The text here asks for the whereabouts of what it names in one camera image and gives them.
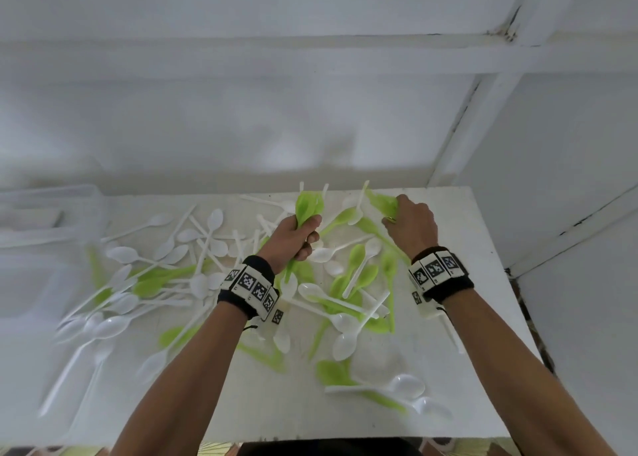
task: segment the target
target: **white tabletop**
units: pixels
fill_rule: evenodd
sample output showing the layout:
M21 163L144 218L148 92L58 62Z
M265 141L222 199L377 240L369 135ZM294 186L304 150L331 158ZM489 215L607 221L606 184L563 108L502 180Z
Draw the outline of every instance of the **white tabletop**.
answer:
M534 354L538 354L514 293L483 223L469 188L385 189L385 194L407 194L415 202L426 202L439 226L440 244L457 253L470 271L477 291ZM342 200L353 192L329 192L326 217L338 211ZM271 199L293 199L295 194L272 194ZM275 206L243 201L236 195L136 195L111 197L109 233L123 231L147 220L152 214L176 216L197 204L195 215L204 222L213 208L222 208L225 221L220 233L233 228L247 236L259 227L257 212L274 220L281 213ZM365 204L364 213L380 224L380 214ZM121 240L150 257L175 223L144 229ZM356 237L353 227L335 229L326 242L340 236ZM105 265L108 271L116 265ZM320 267L315 270L323 281ZM467 355L455 350L442 323L422 319L410 296L406 267L399 265L395 280L394 335L361 336L361 352L373 347L375 354L400 352L406 368L422 377L427 395L446 405L454 414L449 422L387 409L363 397L326 396L315 378L315 363L329 359L336 332L330 329L313 361L307 359L315 331L316 315L294 308L290 313L292 348L285 357L286 372L278 374L237 351L232 360L206 441L258 441L326 437L384 436L506 436L507 431L487 398ZM42 395L52 384L71 352L73 343L53 346L51 335L5 337L0 344L3 375L0 384L0 443L112 445L131 412L148 389L135 379L140 364L158 350L158 335L190 318L192 310L161 308L135 320L117 339L115 352L105 363L80 423L69 433L69 423L79 404L82 389L92 372L92 347L84 350L50 412L36 418Z

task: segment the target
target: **transparent plastic bin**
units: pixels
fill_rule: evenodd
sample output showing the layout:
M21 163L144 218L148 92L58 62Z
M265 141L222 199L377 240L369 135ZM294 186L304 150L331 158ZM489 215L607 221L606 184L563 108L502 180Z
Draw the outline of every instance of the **transparent plastic bin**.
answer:
M52 255L0 254L0 333L55 330L83 271Z
M74 185L0 193L4 209L58 208L56 227L0 232L0 248L61 241L99 242L108 223L107 202L94 185Z

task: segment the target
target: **wristband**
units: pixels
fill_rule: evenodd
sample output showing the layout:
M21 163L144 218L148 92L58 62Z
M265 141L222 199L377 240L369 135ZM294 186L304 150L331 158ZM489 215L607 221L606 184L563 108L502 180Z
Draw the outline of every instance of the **wristband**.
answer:
M244 264L230 271L221 283L217 301L226 301L242 310L248 319L259 316L266 321L279 298L272 286L275 275L268 262L248 256Z
M420 297L438 303L464 289L474 288L460 260L447 248L436 246L422 251L409 269L416 290L412 297L417 305Z

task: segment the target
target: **hand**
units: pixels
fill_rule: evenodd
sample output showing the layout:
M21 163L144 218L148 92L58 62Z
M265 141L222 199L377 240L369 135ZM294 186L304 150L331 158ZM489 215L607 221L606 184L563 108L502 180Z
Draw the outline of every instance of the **hand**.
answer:
M319 241L319 233L315 229L320 224L321 216L315 215L297 229L294 215L285 218L257 256L268 261L275 274L281 273L291 259L303 261L310 256L313 251L310 243Z
M394 243L410 260L421 251L438 246L438 227L427 204L415 204L405 194L398 195L397 200L396 224L388 218L381 221Z

